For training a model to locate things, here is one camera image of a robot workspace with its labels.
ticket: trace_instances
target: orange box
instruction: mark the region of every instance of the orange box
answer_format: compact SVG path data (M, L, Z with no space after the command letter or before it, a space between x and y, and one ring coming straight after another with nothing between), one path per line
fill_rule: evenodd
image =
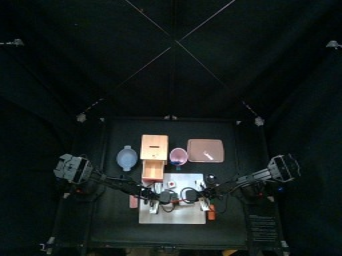
M165 165L167 164L167 148L167 135L143 135L141 150L141 159L143 160L143 181L163 181Z

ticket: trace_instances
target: metal rod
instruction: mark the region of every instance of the metal rod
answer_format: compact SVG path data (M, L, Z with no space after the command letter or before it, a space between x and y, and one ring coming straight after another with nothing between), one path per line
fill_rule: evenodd
M106 94L106 96L105 96L103 98L101 98L98 101L95 101L95 102L90 105L90 107L87 107L86 110L85 110L81 114L86 114L102 101L105 101L105 100L106 100L106 97L109 97L109 96L114 93L114 91L115 91L121 86L123 86L125 83L126 83L127 81L130 81L130 80L133 79L133 77L134 77L147 66L150 66L150 64L151 64L170 49L171 49L171 47L169 47L161 54L158 54L157 57L155 57L138 71L135 71L135 73L134 73L129 78L126 78L126 80L115 86L115 88Z
M236 0L230 1L180 40L182 42L233 3Z
M206 65L200 61L200 59L196 57L196 55L189 51L189 49L185 47L184 44L181 44L180 41L175 41L178 45L182 47L182 49L189 53L189 55L196 59L196 61L200 63L200 65L208 70L208 72L212 74L212 76L217 79L217 81L228 87L228 84L217 77L214 72L206 67Z
M129 1L125 0L133 7L134 9L145 16L145 18L163 31L163 33L170 36L170 34L166 32L166 30L157 24L157 22L143 13L143 11Z

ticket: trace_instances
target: black tent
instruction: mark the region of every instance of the black tent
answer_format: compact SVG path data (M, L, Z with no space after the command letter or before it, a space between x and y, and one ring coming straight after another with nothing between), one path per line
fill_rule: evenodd
M341 255L341 13L338 0L2 1L2 255L51 236L57 160L109 116L261 117L270 156L302 167L280 202L292 251Z

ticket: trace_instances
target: purple object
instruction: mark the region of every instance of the purple object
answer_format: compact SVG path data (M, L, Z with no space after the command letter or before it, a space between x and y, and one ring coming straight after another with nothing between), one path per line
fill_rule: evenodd
M178 170L181 170L181 165L184 165L188 162L188 151L184 148L175 148L170 152L170 161L171 164L178 167Z

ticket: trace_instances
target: black wall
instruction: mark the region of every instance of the black wall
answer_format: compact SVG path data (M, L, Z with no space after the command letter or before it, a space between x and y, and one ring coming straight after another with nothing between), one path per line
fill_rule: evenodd
M284 228L296 255L341 255L342 52L322 64L268 124L272 154L292 152L302 177L282 200Z

